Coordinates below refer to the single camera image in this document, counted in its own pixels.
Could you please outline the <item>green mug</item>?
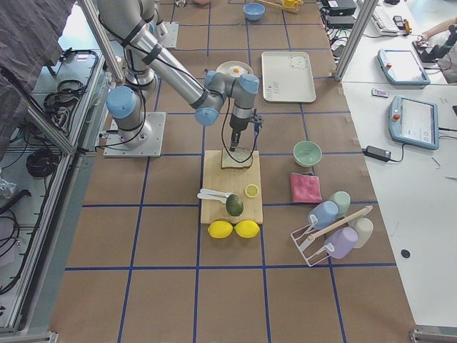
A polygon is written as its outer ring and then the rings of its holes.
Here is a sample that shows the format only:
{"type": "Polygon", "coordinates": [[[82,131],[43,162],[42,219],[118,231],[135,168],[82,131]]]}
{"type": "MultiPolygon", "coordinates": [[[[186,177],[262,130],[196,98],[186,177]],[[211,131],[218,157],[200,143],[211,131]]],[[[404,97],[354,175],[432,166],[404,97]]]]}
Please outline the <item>green mug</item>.
{"type": "Polygon", "coordinates": [[[343,218],[346,216],[347,211],[351,205],[351,197],[347,192],[335,192],[328,198],[328,200],[334,202],[338,207],[338,212],[336,215],[337,218],[343,218]]]}

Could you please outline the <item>blue mug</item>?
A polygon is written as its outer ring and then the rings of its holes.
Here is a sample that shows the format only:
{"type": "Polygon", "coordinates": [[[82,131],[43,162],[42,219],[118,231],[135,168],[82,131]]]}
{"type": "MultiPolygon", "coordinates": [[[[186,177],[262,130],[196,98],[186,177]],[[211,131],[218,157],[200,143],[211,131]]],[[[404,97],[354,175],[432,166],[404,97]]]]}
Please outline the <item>blue mug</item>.
{"type": "Polygon", "coordinates": [[[310,228],[321,230],[332,224],[338,214],[338,206],[333,201],[325,201],[308,213],[310,228]]]}

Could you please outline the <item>blue bowl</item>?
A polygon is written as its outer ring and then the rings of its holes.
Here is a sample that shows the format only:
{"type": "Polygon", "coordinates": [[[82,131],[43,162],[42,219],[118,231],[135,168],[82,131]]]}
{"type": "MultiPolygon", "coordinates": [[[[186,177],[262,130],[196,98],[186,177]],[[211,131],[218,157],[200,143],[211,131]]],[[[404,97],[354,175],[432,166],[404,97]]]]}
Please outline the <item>blue bowl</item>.
{"type": "Polygon", "coordinates": [[[243,14],[246,20],[258,21],[265,14],[265,6],[257,2],[247,3],[243,6],[243,14]]]}

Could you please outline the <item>green avocado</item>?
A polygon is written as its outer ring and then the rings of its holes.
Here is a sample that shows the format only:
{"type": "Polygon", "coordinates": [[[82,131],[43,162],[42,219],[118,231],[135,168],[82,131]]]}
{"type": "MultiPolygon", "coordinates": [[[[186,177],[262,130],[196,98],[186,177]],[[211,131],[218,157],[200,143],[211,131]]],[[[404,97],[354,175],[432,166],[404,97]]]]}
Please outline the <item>green avocado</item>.
{"type": "Polygon", "coordinates": [[[237,194],[229,195],[225,206],[227,213],[233,217],[239,217],[243,213],[243,202],[237,194]]]}

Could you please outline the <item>bread slice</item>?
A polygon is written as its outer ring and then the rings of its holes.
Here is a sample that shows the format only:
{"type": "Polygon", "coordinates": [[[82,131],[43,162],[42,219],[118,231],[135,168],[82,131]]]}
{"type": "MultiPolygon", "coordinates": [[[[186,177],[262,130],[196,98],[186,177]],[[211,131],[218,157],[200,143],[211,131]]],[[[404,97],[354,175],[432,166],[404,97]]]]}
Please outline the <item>bread slice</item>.
{"type": "Polygon", "coordinates": [[[250,150],[235,148],[234,151],[221,150],[222,169],[248,169],[253,164],[253,157],[250,150]]]}

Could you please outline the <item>lemon half slice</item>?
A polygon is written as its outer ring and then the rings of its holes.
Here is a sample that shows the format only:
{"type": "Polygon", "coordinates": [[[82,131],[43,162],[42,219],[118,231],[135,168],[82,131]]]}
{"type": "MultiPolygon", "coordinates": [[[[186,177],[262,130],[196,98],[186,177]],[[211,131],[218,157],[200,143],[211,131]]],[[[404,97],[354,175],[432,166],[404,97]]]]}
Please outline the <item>lemon half slice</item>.
{"type": "Polygon", "coordinates": [[[250,199],[255,199],[259,192],[259,187],[256,184],[248,184],[244,188],[244,194],[250,199]]]}

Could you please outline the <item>fried egg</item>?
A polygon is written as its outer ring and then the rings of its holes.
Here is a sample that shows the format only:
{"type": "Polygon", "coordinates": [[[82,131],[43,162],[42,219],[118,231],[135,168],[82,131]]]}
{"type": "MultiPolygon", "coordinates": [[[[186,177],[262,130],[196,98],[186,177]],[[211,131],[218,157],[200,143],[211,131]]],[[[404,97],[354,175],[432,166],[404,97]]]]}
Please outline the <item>fried egg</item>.
{"type": "Polygon", "coordinates": [[[242,66],[233,65],[228,68],[228,74],[233,77],[240,77],[243,74],[247,74],[248,71],[242,66]]]}

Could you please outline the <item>dark grey cloth cover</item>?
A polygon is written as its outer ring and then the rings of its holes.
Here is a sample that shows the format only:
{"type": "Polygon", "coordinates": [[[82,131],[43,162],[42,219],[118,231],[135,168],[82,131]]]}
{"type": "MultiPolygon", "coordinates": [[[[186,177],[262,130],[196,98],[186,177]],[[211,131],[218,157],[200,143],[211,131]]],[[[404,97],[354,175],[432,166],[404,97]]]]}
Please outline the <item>dark grey cloth cover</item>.
{"type": "MultiPolygon", "coordinates": [[[[73,1],[2,1],[1,66],[30,93],[44,64],[57,52],[73,1]]],[[[24,119],[27,102],[1,78],[1,155],[24,119]]]]}

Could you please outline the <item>wooden cutting board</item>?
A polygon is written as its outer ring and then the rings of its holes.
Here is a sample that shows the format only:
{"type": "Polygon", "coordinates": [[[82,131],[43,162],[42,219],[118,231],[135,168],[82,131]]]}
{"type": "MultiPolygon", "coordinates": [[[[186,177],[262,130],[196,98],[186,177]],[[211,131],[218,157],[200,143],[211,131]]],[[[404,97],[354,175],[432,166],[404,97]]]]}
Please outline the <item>wooden cutting board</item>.
{"type": "Polygon", "coordinates": [[[242,220],[252,220],[263,223],[263,202],[261,194],[261,173],[258,151],[252,155],[252,165],[248,169],[222,169],[221,150],[206,150],[204,153],[203,188],[220,192],[238,194],[243,202],[243,213],[233,217],[226,211],[220,201],[203,199],[201,202],[201,223],[210,224],[216,220],[226,220],[237,224],[242,220]],[[249,184],[255,184],[259,193],[255,198],[249,198],[244,189],[249,184]]]}

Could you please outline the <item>beige round plate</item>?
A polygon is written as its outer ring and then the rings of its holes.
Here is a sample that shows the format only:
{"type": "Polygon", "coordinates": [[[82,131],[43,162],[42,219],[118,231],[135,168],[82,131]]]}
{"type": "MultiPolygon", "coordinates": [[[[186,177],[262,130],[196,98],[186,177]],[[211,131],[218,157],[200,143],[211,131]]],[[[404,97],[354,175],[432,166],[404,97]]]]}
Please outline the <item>beige round plate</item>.
{"type": "Polygon", "coordinates": [[[252,74],[253,69],[242,61],[226,61],[216,68],[217,72],[240,77],[242,74],[252,74]]]}

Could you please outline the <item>small label card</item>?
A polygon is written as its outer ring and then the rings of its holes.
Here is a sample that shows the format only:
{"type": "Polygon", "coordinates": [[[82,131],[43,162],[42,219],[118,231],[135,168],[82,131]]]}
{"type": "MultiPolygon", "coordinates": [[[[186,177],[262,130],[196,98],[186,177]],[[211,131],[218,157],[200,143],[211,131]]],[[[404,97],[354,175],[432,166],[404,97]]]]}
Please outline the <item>small label card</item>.
{"type": "Polygon", "coordinates": [[[382,97],[382,98],[388,98],[389,94],[388,91],[385,89],[377,89],[377,88],[372,88],[371,90],[371,95],[376,96],[376,97],[382,97]]]}

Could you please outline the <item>black power adapter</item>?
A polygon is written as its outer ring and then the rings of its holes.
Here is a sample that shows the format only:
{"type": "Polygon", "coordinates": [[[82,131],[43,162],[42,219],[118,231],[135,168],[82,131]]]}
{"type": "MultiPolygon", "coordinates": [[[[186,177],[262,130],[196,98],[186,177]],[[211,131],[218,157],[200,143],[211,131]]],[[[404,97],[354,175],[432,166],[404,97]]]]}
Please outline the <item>black power adapter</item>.
{"type": "Polygon", "coordinates": [[[390,151],[375,146],[367,145],[365,148],[362,149],[362,152],[365,156],[371,157],[379,161],[388,162],[391,160],[390,151]]]}

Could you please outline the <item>yellow lemon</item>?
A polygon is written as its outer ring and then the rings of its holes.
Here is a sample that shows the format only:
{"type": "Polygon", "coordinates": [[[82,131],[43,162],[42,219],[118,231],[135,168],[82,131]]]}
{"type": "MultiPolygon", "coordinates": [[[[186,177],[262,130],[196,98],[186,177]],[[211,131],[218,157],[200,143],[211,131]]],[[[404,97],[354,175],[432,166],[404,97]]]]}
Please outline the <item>yellow lemon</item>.
{"type": "Polygon", "coordinates": [[[214,239],[224,239],[230,236],[232,231],[233,225],[223,220],[214,221],[208,227],[208,233],[214,239]]]}
{"type": "Polygon", "coordinates": [[[259,225],[251,220],[240,221],[235,225],[234,229],[244,239],[254,238],[260,232],[259,225]]]}

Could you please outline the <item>near teach pendant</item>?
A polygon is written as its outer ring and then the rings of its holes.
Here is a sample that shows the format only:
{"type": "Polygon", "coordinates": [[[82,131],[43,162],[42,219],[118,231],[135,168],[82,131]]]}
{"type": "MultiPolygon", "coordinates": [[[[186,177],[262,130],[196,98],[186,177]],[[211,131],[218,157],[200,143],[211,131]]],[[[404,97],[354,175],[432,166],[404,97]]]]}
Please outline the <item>near teach pendant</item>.
{"type": "Polygon", "coordinates": [[[395,96],[388,113],[388,130],[394,141],[437,150],[438,106],[427,101],[395,96]]]}

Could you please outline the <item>far teach pendant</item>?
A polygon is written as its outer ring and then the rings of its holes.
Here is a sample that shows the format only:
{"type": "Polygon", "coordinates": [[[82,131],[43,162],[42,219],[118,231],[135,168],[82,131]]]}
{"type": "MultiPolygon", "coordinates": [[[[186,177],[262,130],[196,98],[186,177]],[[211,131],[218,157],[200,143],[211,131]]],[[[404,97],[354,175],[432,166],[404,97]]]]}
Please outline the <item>far teach pendant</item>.
{"type": "Polygon", "coordinates": [[[381,70],[392,85],[427,86],[431,83],[425,69],[411,50],[380,49],[381,70]]]}

